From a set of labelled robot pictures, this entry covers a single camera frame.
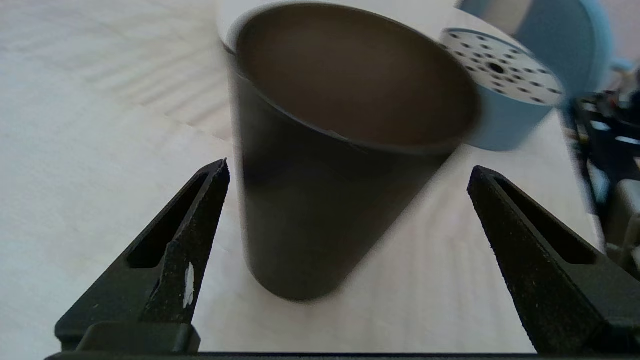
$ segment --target black cup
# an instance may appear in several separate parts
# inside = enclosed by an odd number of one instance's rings
[[[420,33],[337,5],[257,13],[232,55],[249,267],[275,295],[316,299],[464,142],[476,86]]]

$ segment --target white table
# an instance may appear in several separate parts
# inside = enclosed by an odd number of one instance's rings
[[[224,157],[235,172],[214,12],[0,3],[3,357],[56,352],[56,320],[191,175]],[[193,322],[201,350],[532,352],[465,191],[474,165],[596,243],[555,113],[517,151],[461,147],[347,285],[312,304],[248,273],[232,182]]]

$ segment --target perforated lid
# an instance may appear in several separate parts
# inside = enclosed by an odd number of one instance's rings
[[[560,80],[531,54],[490,35],[449,29],[442,46],[479,85],[515,100],[553,106],[562,101]]]

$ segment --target table surface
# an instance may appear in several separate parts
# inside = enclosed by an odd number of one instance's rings
[[[220,158],[235,174],[214,14],[204,0],[0,3],[3,357],[58,351],[56,320],[191,175]],[[345,287],[310,304],[249,274],[232,181],[201,350],[533,352],[465,191],[474,165],[597,242],[555,113],[515,151],[460,147]]]

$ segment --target light blue container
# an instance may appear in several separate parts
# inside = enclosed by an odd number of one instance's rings
[[[469,29],[448,29],[442,45],[478,85],[483,113],[467,142],[492,151],[518,147],[564,98],[560,80],[531,53]]]

